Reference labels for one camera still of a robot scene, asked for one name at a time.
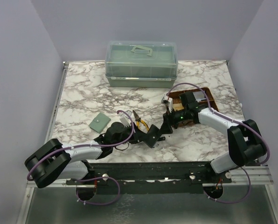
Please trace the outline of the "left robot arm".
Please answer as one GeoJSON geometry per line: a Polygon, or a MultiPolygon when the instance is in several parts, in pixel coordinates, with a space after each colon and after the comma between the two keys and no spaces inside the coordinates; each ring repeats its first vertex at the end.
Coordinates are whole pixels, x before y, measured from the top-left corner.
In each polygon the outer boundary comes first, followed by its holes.
{"type": "Polygon", "coordinates": [[[38,188],[47,187],[60,178],[70,163],[100,160],[119,145],[137,144],[146,139],[147,132],[139,124],[124,126],[121,122],[112,123],[104,134],[80,145],[65,146],[58,139],[51,139],[25,160],[27,180],[34,181],[38,188]]]}

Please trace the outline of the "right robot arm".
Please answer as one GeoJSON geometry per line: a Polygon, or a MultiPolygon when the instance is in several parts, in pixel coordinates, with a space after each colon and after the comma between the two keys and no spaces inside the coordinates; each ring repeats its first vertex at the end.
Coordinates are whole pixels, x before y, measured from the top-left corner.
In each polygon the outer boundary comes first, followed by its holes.
{"type": "Polygon", "coordinates": [[[162,98],[161,102],[167,109],[160,128],[163,134],[172,133],[182,122],[189,121],[209,126],[227,137],[228,152],[206,165],[204,177],[208,182],[214,183],[221,178],[221,173],[247,165],[268,153],[255,121],[240,121],[223,115],[214,110],[210,103],[198,103],[192,92],[187,91],[179,98],[183,109],[178,111],[173,109],[170,97],[162,98]]]}

